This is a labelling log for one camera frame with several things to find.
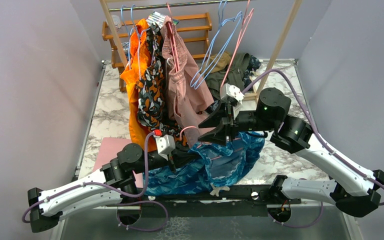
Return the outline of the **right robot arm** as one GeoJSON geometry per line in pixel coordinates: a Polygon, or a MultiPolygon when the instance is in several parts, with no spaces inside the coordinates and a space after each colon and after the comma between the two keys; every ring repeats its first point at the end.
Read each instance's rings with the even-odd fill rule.
{"type": "Polygon", "coordinates": [[[333,149],[307,122],[289,115],[290,105],[289,97],[270,87],[260,93],[255,110],[238,110],[239,94],[234,92],[199,124],[200,128],[210,128],[199,140],[225,145],[240,132],[270,131],[270,141],[276,147],[313,163],[329,179],[277,175],[264,195],[266,200],[276,204],[314,200],[358,218],[376,210],[381,204],[378,189],[384,184],[384,171],[366,169],[333,149]]]}

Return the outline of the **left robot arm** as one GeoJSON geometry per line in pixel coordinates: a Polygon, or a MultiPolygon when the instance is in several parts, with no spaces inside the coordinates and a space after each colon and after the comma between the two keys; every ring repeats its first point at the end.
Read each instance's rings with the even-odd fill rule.
{"type": "Polygon", "coordinates": [[[145,195],[149,183],[144,179],[139,191],[136,174],[147,176],[150,170],[166,166],[173,170],[197,158],[198,154],[177,148],[164,158],[156,150],[147,152],[138,144],[129,143],[109,163],[86,177],[51,190],[29,189],[29,207],[21,220],[30,225],[33,233],[40,233],[82,210],[117,203],[132,205],[145,195]]]}

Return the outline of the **blue patterned shorts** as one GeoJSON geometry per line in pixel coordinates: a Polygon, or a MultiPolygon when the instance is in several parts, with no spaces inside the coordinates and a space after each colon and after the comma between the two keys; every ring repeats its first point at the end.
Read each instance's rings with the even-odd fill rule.
{"type": "Polygon", "coordinates": [[[150,170],[146,195],[194,195],[228,191],[254,167],[265,144],[265,136],[240,132],[225,146],[197,142],[189,152],[197,158],[172,172],[167,166],[150,170]]]}

